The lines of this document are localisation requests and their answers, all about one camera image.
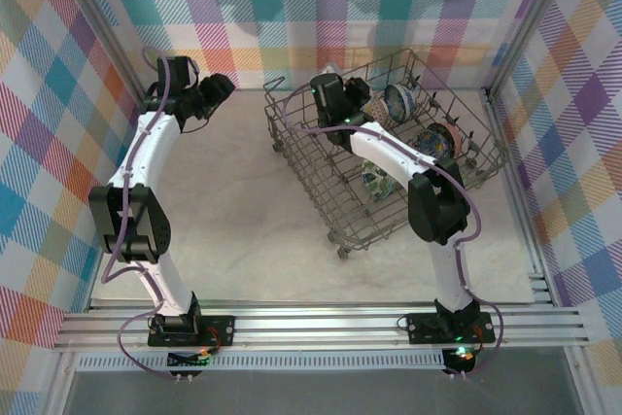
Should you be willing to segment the aluminium frame post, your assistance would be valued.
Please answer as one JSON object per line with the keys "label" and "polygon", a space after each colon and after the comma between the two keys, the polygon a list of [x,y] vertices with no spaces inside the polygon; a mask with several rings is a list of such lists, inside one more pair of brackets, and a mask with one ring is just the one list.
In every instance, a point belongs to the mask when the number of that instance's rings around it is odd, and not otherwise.
{"label": "aluminium frame post", "polygon": [[502,88],[551,3],[552,0],[521,0],[486,78],[484,89],[491,103],[499,100]]}
{"label": "aluminium frame post", "polygon": [[143,43],[130,22],[121,0],[77,0],[89,25],[100,40],[121,79],[139,98],[152,73],[143,64]]}

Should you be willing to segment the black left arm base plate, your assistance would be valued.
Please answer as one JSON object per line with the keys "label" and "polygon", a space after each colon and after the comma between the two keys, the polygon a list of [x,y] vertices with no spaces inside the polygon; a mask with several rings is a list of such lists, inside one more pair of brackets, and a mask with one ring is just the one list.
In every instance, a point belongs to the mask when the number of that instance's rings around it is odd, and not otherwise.
{"label": "black left arm base plate", "polygon": [[155,315],[149,323],[149,347],[221,347],[231,346],[234,337],[233,316]]}

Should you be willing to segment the green leaf pattern bowl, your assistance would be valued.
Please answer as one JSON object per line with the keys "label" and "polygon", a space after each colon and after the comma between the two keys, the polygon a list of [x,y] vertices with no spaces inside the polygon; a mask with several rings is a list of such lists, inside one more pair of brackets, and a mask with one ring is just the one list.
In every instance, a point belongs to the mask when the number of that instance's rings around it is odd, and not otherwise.
{"label": "green leaf pattern bowl", "polygon": [[362,179],[364,187],[376,200],[390,196],[397,185],[391,175],[368,159],[364,159],[362,163]]}

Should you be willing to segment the small black controller board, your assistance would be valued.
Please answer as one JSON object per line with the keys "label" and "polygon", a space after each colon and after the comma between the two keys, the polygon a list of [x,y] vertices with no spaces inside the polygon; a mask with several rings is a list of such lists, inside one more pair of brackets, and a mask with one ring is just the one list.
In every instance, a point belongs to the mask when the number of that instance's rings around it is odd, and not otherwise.
{"label": "small black controller board", "polygon": [[460,345],[456,348],[443,349],[442,357],[446,374],[458,374],[471,372],[476,364],[478,350],[472,347]]}
{"label": "small black controller board", "polygon": [[195,353],[174,353],[169,352],[166,358],[168,366],[207,366],[212,358],[211,349],[201,349]]}

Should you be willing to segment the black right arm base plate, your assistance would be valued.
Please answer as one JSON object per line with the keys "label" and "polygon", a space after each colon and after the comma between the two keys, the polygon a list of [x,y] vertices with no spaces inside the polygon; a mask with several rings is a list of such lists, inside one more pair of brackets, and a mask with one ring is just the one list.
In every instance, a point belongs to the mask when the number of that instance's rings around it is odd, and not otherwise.
{"label": "black right arm base plate", "polygon": [[489,344],[496,341],[487,312],[411,313],[406,315],[410,344]]}

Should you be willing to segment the blue and yellow patterned bowl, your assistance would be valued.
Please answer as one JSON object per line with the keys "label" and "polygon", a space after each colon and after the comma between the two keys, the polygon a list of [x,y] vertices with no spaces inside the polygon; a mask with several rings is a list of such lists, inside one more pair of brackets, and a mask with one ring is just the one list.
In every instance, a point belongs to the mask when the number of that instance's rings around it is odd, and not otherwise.
{"label": "blue and yellow patterned bowl", "polygon": [[433,122],[417,132],[411,141],[413,148],[436,159],[458,158],[462,149],[462,137],[456,125]]}

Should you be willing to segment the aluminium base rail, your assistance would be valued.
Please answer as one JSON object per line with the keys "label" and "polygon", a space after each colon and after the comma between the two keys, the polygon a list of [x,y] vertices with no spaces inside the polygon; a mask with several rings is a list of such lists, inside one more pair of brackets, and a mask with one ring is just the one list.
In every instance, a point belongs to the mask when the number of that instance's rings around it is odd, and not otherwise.
{"label": "aluminium base rail", "polygon": [[[207,315],[235,319],[235,350],[386,350],[405,349],[404,316],[427,312],[427,307],[399,303],[335,305],[313,303],[213,303]],[[87,312],[64,318],[56,351],[113,351],[121,336],[129,350],[147,347],[148,328],[140,301],[99,300]],[[494,332],[507,347],[584,346],[590,338],[574,308],[504,306],[491,315]]]}

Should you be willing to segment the grey wire dish rack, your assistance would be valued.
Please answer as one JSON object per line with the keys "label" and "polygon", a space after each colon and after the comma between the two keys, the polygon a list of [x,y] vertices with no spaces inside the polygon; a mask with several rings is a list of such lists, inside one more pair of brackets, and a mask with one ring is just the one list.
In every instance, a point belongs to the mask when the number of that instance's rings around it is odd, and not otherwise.
{"label": "grey wire dish rack", "polygon": [[[346,71],[343,79],[359,77],[373,96],[387,85],[400,84],[413,91],[416,111],[403,124],[386,128],[406,144],[433,122],[456,125],[462,149],[455,160],[467,190],[481,188],[504,167],[504,152],[482,109],[467,105],[443,83],[412,50],[404,49]],[[275,79],[264,85],[264,109],[273,149],[286,159],[328,227],[329,242],[346,259],[350,252],[366,250],[408,224],[407,191],[397,183],[387,198],[373,199],[363,185],[364,158],[333,144],[325,135],[311,133],[318,112],[310,89],[291,98],[278,98]]]}

